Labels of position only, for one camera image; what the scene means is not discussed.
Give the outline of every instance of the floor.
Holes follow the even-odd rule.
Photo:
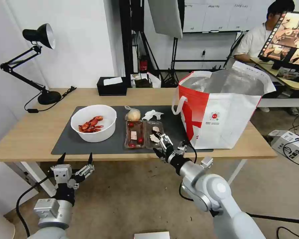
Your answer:
[[[257,110],[251,121],[262,134],[267,134],[274,129],[291,128],[293,119],[283,109],[272,109],[269,113]],[[230,164],[215,161],[210,172],[222,175]],[[67,229],[70,239],[132,239],[134,233],[157,231],[169,231],[172,239],[215,238],[210,214],[200,213],[192,202],[178,195],[181,178],[170,165],[159,160],[95,162],[95,168],[76,192],[73,218]],[[243,211],[299,218],[299,167],[282,156],[248,161],[231,188]],[[46,197],[41,191],[21,206],[31,233],[38,230],[38,218],[32,209],[37,199]],[[25,238],[15,211],[7,218],[16,226],[15,239]],[[255,221],[267,239],[276,238],[278,226],[299,234],[298,224]],[[296,237],[281,231],[280,239],[287,238]]]

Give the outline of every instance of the white t-shirt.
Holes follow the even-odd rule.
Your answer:
[[[271,31],[266,30],[264,23],[253,28],[242,38],[240,44],[234,50],[233,55],[247,54],[250,57],[258,57],[270,33]]]

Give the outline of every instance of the crayfish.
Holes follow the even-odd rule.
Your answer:
[[[103,125],[97,125],[98,121],[102,121],[103,116],[96,116],[90,121],[86,122],[83,125],[79,125],[79,131],[83,133],[95,133],[98,131],[101,131],[101,128],[103,128]]]

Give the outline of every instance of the red and white bag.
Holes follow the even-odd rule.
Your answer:
[[[172,102],[181,113],[188,139],[195,149],[233,148],[261,97],[275,91],[270,77],[236,61],[229,70],[194,71],[178,86]]]

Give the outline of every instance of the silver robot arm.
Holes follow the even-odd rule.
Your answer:
[[[227,181],[219,175],[207,174],[212,166],[211,157],[204,158],[200,165],[184,158],[186,145],[181,142],[177,150],[165,134],[153,132],[160,140],[162,151],[154,149],[165,163],[171,164],[183,177],[182,188],[201,210],[210,211],[214,217],[214,233],[218,239],[265,239],[255,221],[242,212],[232,197]]]
[[[39,199],[34,206],[41,229],[29,239],[67,239],[65,229],[69,227],[72,218],[74,192],[94,172],[94,165],[91,153],[87,165],[73,173],[70,164],[63,164],[64,159],[65,154],[58,159],[56,166],[51,167],[56,181],[56,193],[52,198]]]

